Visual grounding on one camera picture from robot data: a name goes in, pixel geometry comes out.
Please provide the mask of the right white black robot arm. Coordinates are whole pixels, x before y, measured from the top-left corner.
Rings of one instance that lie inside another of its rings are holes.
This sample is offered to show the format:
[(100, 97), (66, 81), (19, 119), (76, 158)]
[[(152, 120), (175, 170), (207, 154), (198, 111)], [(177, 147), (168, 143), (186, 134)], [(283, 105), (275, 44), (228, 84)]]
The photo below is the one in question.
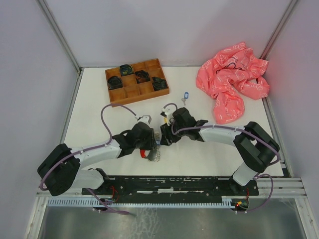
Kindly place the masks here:
[(166, 119), (160, 126), (160, 144), (170, 146), (187, 136), (200, 142), (218, 142), (236, 147), (243, 163), (231, 176), (229, 190), (240, 195), (250, 180), (257, 178), (267, 167), (280, 160), (280, 147), (256, 122), (245, 126), (226, 126), (207, 120), (196, 120), (185, 107), (171, 110), (164, 106), (161, 115)]

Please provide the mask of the red carabiner keyring with keys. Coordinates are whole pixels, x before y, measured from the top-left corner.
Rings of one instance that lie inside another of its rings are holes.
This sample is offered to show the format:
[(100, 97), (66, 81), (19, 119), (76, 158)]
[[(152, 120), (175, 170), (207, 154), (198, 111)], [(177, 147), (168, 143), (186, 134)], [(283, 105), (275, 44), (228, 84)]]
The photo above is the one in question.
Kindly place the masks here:
[(160, 161), (160, 146), (157, 145), (152, 150), (140, 150), (140, 156), (143, 159), (147, 159), (151, 162), (159, 162)]

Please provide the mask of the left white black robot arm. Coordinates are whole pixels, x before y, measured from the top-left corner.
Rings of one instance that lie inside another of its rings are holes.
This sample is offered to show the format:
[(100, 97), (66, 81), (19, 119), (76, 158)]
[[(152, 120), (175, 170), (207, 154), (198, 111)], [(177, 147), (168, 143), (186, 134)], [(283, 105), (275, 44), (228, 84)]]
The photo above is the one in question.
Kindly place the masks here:
[(82, 188), (106, 194), (110, 190), (106, 173), (98, 168), (85, 170), (85, 167), (130, 155), (136, 149), (152, 151), (156, 146), (154, 130), (145, 122), (138, 122), (131, 130), (91, 146), (70, 148), (59, 144), (37, 169), (40, 189), (49, 191), (52, 196)]

